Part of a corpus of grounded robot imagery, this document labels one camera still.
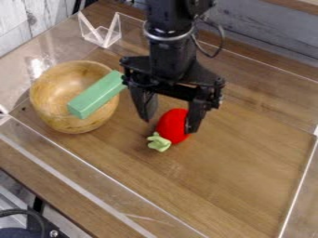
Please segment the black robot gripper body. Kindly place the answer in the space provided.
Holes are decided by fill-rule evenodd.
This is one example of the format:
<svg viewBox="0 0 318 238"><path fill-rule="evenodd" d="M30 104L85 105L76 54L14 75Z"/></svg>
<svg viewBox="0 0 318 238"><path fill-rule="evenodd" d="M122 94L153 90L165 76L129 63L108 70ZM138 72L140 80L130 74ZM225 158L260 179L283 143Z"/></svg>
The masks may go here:
<svg viewBox="0 0 318 238"><path fill-rule="evenodd" d="M224 80L199 63L196 52L204 53L193 35L175 41L149 39L146 56L120 59L122 84L151 87L187 102L199 99L205 110L219 108Z"/></svg>

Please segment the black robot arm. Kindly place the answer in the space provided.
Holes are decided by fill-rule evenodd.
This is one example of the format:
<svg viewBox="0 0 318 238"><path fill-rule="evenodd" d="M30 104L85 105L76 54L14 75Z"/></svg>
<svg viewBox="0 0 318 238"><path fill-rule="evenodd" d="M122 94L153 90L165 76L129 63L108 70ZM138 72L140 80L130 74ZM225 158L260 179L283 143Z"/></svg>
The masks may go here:
<svg viewBox="0 0 318 238"><path fill-rule="evenodd" d="M204 67L196 54L196 20L215 6L215 0L146 0L142 34L149 42L146 56L124 57L122 84L138 117L148 121L157 109L160 95L188 102L183 129L199 130L205 113L220 107L224 80Z"/></svg>

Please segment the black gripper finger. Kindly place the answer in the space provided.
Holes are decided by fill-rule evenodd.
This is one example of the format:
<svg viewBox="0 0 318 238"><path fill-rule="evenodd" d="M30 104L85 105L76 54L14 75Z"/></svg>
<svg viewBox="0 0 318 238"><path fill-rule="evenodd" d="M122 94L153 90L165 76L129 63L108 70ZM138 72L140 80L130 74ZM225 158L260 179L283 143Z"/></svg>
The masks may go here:
<svg viewBox="0 0 318 238"><path fill-rule="evenodd" d="M204 102L199 99L193 99L188 102L187 115L185 115L185 133L196 133L200 127L201 120L204 118Z"/></svg>
<svg viewBox="0 0 318 238"><path fill-rule="evenodd" d="M148 87L130 86L130 97L137 115L145 122L153 117L157 110L157 93Z"/></svg>

